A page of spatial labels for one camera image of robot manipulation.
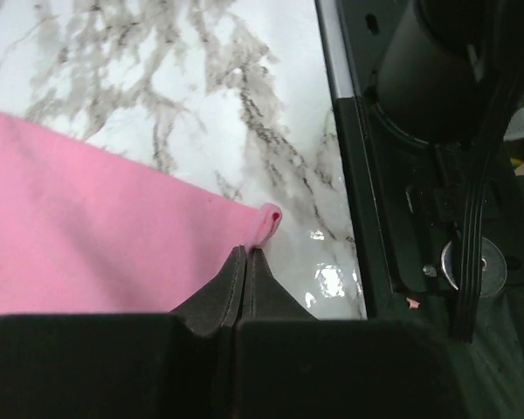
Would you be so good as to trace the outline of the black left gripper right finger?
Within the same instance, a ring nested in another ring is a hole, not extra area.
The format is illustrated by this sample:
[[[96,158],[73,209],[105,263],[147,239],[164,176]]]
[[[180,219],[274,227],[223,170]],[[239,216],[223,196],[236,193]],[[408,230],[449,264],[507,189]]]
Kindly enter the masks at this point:
[[[273,276],[264,252],[253,250],[246,262],[242,318],[253,320],[315,320]]]

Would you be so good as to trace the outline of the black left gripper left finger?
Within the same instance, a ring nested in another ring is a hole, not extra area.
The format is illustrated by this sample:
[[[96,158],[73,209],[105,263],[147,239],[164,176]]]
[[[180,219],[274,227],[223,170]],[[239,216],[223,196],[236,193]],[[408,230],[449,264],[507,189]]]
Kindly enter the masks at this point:
[[[245,247],[233,248],[217,275],[169,314],[200,337],[233,326],[241,306],[246,262]]]

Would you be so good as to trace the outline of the pink t shirt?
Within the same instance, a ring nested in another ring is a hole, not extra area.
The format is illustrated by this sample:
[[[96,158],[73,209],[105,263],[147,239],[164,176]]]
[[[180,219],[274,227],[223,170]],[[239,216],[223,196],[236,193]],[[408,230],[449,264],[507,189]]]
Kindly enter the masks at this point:
[[[0,315],[170,311],[280,220],[0,113]]]

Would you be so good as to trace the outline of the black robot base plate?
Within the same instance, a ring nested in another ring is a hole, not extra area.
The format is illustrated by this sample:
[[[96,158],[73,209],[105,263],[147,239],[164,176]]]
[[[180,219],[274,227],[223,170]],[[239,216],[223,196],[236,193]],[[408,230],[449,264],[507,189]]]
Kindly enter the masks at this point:
[[[373,417],[524,418],[524,1],[316,3]]]

